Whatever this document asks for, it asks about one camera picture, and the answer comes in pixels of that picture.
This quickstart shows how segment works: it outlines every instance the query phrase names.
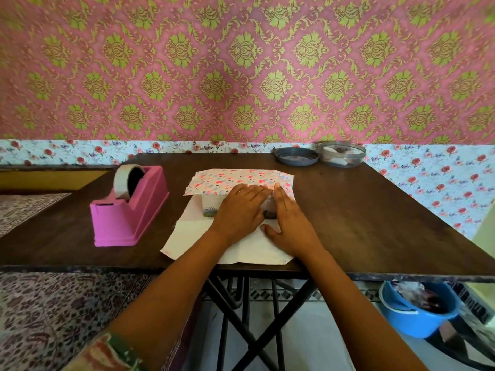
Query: folding table frame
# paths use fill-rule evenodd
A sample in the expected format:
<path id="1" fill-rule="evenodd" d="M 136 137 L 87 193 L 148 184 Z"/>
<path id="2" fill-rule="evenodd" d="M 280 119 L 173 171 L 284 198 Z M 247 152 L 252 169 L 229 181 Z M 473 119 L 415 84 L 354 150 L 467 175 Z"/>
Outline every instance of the folding table frame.
<path id="1" fill-rule="evenodd" d="M 205 292 L 210 296 L 211 300 L 223 312 L 222 332 L 220 336 L 220 348 L 218 351 L 217 371 L 223 371 L 225 347 L 227 342 L 227 328 L 230 322 L 234 328 L 247 342 L 247 353 L 236 364 L 232 371 L 244 370 L 256 356 L 259 356 L 270 371 L 284 371 L 284 348 L 282 345 L 282 327 L 288 320 L 297 312 L 303 303 L 316 290 L 316 285 L 313 280 L 309 279 L 299 289 L 294 289 L 288 284 L 278 280 L 272 281 L 273 289 L 273 312 L 275 320 L 268 326 L 263 334 L 256 339 L 249 331 L 249 315 L 250 315 L 250 299 L 251 299 L 251 284 L 249 277 L 238 277 L 237 288 L 234 296 L 232 295 L 233 279 L 228 279 L 227 287 L 222 284 L 217 276 L 210 276 L 204 285 Z M 295 293 L 292 299 L 279 312 L 277 285 Z M 242 307 L 242 318 L 236 314 L 234 310 Z M 263 350 L 265 346 L 276 337 L 277 342 L 277 362 L 278 366 L 273 362 L 269 355 Z"/>

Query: blue bucket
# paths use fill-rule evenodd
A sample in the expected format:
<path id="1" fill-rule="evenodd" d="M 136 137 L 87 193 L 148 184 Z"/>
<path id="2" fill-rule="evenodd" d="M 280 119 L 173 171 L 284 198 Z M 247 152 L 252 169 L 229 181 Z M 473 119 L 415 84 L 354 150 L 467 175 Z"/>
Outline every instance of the blue bucket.
<path id="1" fill-rule="evenodd" d="M 447 284 L 424 282 L 423 285 L 444 300 L 448 310 L 446 314 L 434 314 L 416 307 L 402 297 L 390 281 L 385 281 L 379 291 L 384 306 L 382 313 L 390 325 L 417 338 L 429 337 L 445 320 L 455 318 L 460 311 L 460 299 Z"/>

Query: hand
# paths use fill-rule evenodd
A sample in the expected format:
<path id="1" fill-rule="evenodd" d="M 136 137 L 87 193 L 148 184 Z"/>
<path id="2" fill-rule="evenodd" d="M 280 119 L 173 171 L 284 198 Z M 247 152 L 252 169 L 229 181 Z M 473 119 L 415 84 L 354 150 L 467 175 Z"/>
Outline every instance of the hand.
<path id="1" fill-rule="evenodd" d="M 209 231 L 224 239 L 227 247 L 251 234 L 263 222 L 263 202 L 272 193 L 265 186 L 239 184 L 223 200 Z"/>
<path id="2" fill-rule="evenodd" d="M 309 220 L 278 183 L 275 184 L 273 198 L 282 232 L 278 233 L 271 226 L 264 224 L 261 227 L 265 235 L 279 249 L 303 263 L 307 255 L 324 250 Z"/>

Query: pink wallpaper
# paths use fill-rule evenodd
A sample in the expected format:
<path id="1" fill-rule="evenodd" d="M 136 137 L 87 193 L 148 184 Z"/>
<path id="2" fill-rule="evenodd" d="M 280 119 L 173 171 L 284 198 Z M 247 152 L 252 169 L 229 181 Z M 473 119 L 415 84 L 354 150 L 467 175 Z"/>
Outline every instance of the pink wallpaper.
<path id="1" fill-rule="evenodd" d="M 495 142 L 495 0 L 1 1 L 5 139 Z"/>

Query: white paper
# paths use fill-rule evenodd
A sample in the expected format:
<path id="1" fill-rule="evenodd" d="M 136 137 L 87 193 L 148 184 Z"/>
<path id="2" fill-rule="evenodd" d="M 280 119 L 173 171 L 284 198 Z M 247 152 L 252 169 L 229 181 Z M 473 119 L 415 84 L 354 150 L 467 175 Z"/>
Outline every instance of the white paper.
<path id="1" fill-rule="evenodd" d="M 176 260 L 184 254 L 209 229 L 212 218 L 205 218 L 202 214 L 201 196 L 193 195 L 189 200 L 181 218 L 177 221 L 172 235 L 161 252 Z M 280 231 L 277 220 L 265 220 L 276 231 Z M 233 264 L 237 262 L 283 265 L 292 260 L 292 256 L 277 248 L 257 228 L 253 233 L 240 242 L 229 247 L 220 258 L 219 264 Z"/>

